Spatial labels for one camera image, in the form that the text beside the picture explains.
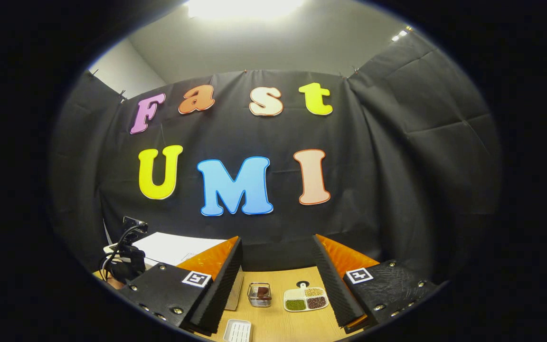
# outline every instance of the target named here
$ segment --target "wooden table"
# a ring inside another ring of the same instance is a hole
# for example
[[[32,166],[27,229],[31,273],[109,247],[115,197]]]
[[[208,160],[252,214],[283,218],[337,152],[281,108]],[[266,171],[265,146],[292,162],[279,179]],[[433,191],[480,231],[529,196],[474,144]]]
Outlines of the wooden table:
[[[273,272],[244,272],[244,281],[239,302],[235,311],[224,310],[219,330],[212,336],[202,337],[223,342],[223,334],[230,319],[245,320],[252,323],[251,342],[332,342],[363,331],[345,334],[338,327],[332,306],[306,312],[288,312],[284,310],[284,291],[297,288],[298,281],[308,281],[310,286],[324,288],[316,267],[298,270]],[[253,307],[246,296],[251,282],[267,282],[271,286],[271,307]]]

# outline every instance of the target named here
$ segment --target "small wire basket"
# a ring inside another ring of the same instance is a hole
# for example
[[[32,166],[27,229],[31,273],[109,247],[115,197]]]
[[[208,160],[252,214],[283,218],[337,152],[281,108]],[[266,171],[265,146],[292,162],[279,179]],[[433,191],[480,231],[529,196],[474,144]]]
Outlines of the small wire basket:
[[[248,286],[248,300],[254,307],[270,307],[272,294],[266,282],[251,282]]]

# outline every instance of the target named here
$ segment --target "orange panel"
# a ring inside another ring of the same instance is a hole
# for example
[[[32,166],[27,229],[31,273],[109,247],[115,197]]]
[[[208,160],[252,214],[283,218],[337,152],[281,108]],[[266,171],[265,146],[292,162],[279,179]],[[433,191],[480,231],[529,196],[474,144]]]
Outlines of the orange panel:
[[[330,261],[335,265],[339,277],[343,278],[345,272],[356,270],[362,267],[371,267],[379,264],[378,261],[369,258],[358,251],[354,251],[350,247],[342,245],[339,242],[330,238],[315,234],[320,240],[326,253],[330,257]]]
[[[225,242],[219,243],[217,246],[206,249],[206,251],[203,251],[199,255],[188,258],[176,265],[176,267],[187,271],[206,273],[207,275],[212,275],[212,280],[215,280],[236,241],[237,236],[230,238]]]
[[[362,316],[356,318],[356,320],[354,320],[351,323],[345,325],[345,327],[348,328],[348,329],[351,329],[351,328],[355,327],[356,325],[366,321],[367,318],[368,318],[368,316],[366,316],[366,314],[363,314]]]

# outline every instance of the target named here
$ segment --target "letter m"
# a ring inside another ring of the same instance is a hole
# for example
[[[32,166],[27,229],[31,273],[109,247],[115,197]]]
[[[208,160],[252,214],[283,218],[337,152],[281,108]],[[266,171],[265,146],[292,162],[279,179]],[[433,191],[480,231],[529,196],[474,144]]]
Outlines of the letter m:
[[[242,212],[248,215],[267,214],[274,206],[267,201],[265,169],[269,159],[250,157],[244,160],[235,180],[229,175],[220,160],[204,160],[198,164],[198,170],[204,176],[204,216],[221,216],[223,208],[217,197],[230,213],[235,214],[242,196],[246,194]]]

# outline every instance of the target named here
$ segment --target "ceiling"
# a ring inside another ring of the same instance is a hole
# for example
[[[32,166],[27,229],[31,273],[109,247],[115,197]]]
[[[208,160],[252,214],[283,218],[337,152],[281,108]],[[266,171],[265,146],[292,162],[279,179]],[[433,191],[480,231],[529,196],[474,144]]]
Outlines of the ceiling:
[[[129,37],[168,84],[244,69],[349,76],[406,26],[352,0],[305,0],[276,19],[189,18],[188,10],[180,6]]]

